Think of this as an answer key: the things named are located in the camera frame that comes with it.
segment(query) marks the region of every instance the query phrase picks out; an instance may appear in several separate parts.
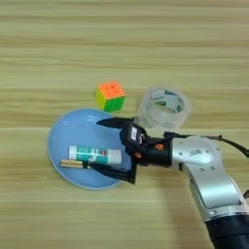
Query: tape roll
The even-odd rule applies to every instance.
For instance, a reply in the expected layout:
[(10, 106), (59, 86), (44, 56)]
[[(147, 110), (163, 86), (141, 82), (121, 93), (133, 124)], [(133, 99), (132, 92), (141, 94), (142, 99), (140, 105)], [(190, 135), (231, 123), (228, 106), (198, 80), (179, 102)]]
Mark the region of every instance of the tape roll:
[(176, 131), (190, 113), (190, 101), (182, 92), (157, 87), (145, 93), (137, 111), (137, 122), (153, 133)]

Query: wood grain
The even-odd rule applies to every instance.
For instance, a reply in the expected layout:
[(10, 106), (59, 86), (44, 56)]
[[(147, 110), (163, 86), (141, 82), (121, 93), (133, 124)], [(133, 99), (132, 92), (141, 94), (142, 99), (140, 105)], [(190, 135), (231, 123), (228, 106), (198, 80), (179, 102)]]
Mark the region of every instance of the wood grain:
[[(51, 125), (97, 108), (93, 91), (118, 80), (132, 116), (147, 87), (184, 92), (181, 132), (249, 144), (247, 0), (0, 0), (0, 248), (211, 249), (180, 172), (140, 168), (135, 186), (90, 192), (53, 170)], [(248, 188), (248, 163), (223, 145)]]

